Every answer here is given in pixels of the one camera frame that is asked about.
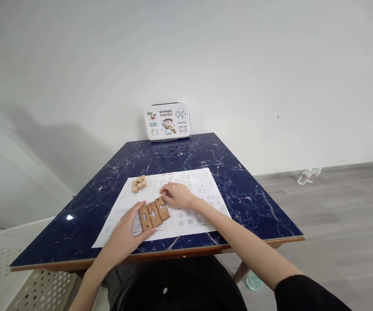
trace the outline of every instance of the blue marble table top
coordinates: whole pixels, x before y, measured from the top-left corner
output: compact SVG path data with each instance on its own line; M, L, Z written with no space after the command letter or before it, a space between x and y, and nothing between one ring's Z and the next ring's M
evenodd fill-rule
M208 167L233 220L260 238L303 233L214 133L126 143L68 203L11 267L95 258L91 248L128 177ZM142 243L134 253L226 244L218 232Z

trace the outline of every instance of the person's left hand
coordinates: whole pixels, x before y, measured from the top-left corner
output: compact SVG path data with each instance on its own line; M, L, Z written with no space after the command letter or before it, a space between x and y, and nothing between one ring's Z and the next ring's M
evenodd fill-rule
M146 201L137 202L125 213L94 263L97 261L100 263L99 266L106 267L109 271L126 259L140 243L156 232L156 228L151 228L137 237L133 236L131 229L133 219L145 203Z

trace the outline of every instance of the instruction sheet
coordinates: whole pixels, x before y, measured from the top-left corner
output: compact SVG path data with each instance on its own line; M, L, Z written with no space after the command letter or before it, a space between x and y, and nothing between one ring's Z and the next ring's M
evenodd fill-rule
M217 184L208 168L146 176L147 187L139 190L139 193L134 194L131 189L131 183L136 178L127 179L92 248L103 247L120 219L135 203L143 200L146 200L146 204L153 202L160 197L162 186L169 182L186 185L195 196L204 199L213 208L231 218ZM157 228L157 232L146 241L216 231L204 217L192 210L175 209L170 205L167 205L167 207L170 218L164 221ZM132 229L134 236L143 232L139 213L134 218Z

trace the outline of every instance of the white box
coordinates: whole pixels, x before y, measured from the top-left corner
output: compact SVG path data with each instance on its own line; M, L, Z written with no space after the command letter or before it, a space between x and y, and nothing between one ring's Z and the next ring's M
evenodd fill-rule
M185 103L151 105L143 109L143 114L149 140L173 140L191 135L189 110Z

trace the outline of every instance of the gray floor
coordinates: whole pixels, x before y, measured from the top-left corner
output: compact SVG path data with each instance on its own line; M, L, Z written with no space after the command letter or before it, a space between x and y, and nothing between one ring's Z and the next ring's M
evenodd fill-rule
M304 186L296 178L260 180L306 238L279 252L351 309L373 310L373 167L323 171ZM240 263L235 254L218 259L231 273ZM239 287L248 310L276 309L270 289Z

